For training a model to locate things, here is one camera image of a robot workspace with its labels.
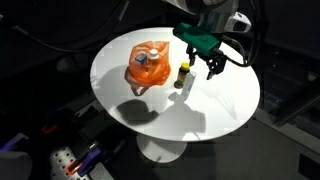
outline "floor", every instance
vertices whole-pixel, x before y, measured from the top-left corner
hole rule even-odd
[[[300,153],[320,162],[319,155],[251,119],[232,135],[189,143],[179,159],[167,164],[146,159],[132,137],[114,170],[121,180],[306,180],[298,172]]]

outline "orange plastic bag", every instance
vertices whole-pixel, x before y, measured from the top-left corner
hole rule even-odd
[[[135,57],[140,53],[148,54],[152,49],[158,50],[159,59],[156,64],[145,66],[136,64]],[[163,85],[171,72],[169,42],[148,41],[134,46],[129,60],[129,72],[141,86]]]

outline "bottle cap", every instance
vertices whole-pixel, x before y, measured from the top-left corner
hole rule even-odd
[[[181,64],[181,68],[182,68],[183,70],[185,70],[185,71],[190,70],[189,63],[183,62],[183,63]]]
[[[158,50],[156,50],[156,49],[150,50],[149,59],[150,60],[158,60],[159,59]]]

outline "table pedestal base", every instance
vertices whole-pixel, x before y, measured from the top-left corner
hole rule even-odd
[[[158,163],[177,159],[187,147],[187,142],[167,141],[142,134],[137,135],[137,143],[144,156]]]

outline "white round table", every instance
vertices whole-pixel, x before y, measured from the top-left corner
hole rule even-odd
[[[171,74],[163,86],[153,86],[135,96],[124,79],[132,47],[146,41],[169,41]],[[206,80],[208,67],[197,57],[197,76],[186,101],[173,84],[182,62],[189,62],[187,44],[172,28],[149,28],[122,35],[108,43],[94,59],[91,86],[108,113],[138,132],[141,152],[156,162],[170,162],[185,150],[187,142],[214,139],[238,129],[255,112],[260,88],[251,67],[227,62],[224,72]],[[222,43],[220,49],[242,62],[242,56]]]

